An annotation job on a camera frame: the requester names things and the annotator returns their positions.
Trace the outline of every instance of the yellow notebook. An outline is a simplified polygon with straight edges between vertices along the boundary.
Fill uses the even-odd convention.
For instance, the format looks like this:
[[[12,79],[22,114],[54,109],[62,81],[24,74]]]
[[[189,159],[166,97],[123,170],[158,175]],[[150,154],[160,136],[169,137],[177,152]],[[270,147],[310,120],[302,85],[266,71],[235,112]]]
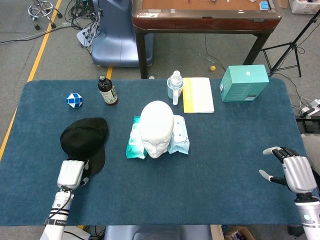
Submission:
[[[207,77],[184,77],[182,95],[185,114],[215,111],[210,80]]]

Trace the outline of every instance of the cardboard box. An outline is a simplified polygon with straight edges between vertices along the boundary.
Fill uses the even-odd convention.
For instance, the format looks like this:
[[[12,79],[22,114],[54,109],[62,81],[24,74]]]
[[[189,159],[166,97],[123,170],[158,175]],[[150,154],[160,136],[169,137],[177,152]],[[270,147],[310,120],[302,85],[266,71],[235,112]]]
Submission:
[[[210,225],[212,240],[224,240],[221,225]]]
[[[224,236],[224,240],[234,240],[234,235],[237,232],[241,232],[242,235],[246,237],[247,240],[255,240],[254,237],[251,235],[249,230],[245,226],[233,226],[226,231]]]
[[[283,8],[283,9],[288,8],[288,0],[278,0],[278,4],[280,8]]]
[[[253,101],[268,83],[265,65],[229,66],[220,83],[222,102]]]

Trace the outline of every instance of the gray floor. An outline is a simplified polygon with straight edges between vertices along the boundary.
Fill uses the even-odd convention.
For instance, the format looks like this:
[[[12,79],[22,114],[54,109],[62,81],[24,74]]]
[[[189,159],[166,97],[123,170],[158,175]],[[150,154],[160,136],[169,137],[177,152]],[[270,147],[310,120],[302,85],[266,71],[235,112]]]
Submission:
[[[27,14],[29,1],[2,0],[0,3],[0,42],[19,39],[38,33]],[[60,10],[65,11],[68,1],[62,1]],[[283,10],[283,18],[266,43],[266,47],[274,46],[293,40],[307,24],[310,15],[294,15],[289,9]],[[45,31],[48,22],[45,19],[38,21],[41,30]],[[64,19],[56,19],[59,26]],[[66,28],[50,34],[43,56],[37,68],[34,80],[40,79],[96,79],[105,74],[105,67],[92,64],[88,52],[80,47],[76,38],[76,30]],[[298,76],[297,69],[282,71],[281,73],[292,78],[297,85],[299,94],[314,100],[319,96],[319,66],[320,58],[320,28],[310,36],[301,47],[305,54],[300,54],[302,77]],[[28,79],[32,66],[38,54],[42,37],[26,42],[13,42],[0,45],[0,143],[2,143],[8,126],[17,107],[21,91]],[[212,63],[206,55],[204,34],[157,34],[155,36],[155,59],[149,68],[149,74],[155,78],[167,78],[174,70],[180,70],[184,77],[221,78],[224,71],[217,66],[215,72],[209,67]],[[251,35],[208,35],[209,52],[217,57],[225,66],[241,65],[254,42]],[[269,52],[272,62],[282,54],[282,49]],[[294,63],[294,55],[290,54],[285,65]],[[263,54],[255,61],[256,64],[266,64]],[[274,77],[283,79],[288,92],[295,95],[293,84],[280,75]],[[114,68],[112,79],[138,79],[138,68]],[[299,98],[291,96],[294,105],[299,104]],[[249,229],[256,240],[293,240],[286,234],[285,226],[255,225]],[[0,239],[21,240],[38,239],[43,226],[0,227]]]

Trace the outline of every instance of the brown wooden furniture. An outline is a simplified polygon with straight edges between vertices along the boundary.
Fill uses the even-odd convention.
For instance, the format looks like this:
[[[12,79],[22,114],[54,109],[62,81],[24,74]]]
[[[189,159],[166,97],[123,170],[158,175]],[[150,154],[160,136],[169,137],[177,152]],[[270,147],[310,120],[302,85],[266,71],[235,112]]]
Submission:
[[[261,0],[133,0],[140,74],[148,78],[145,35],[148,33],[253,34],[257,37],[244,65],[251,65],[282,18],[277,0],[268,0],[269,10],[261,11]]]

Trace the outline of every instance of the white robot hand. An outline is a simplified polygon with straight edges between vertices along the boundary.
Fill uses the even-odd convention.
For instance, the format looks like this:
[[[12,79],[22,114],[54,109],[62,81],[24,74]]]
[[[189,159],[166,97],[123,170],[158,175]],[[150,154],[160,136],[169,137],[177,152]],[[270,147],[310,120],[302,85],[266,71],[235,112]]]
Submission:
[[[89,179],[87,177],[82,179],[84,169],[88,170],[88,168],[88,160],[84,162],[69,158],[62,162],[57,180],[60,191],[55,195],[49,217],[45,220],[45,229],[40,240],[62,239],[74,198],[72,191],[80,184],[85,185],[88,182]]]
[[[274,177],[262,169],[259,173],[270,182],[287,185],[296,194],[294,203],[307,239],[320,240],[320,201],[312,195],[317,183],[308,159],[292,149],[279,146],[267,148],[263,154],[273,154],[281,162],[285,178]]]

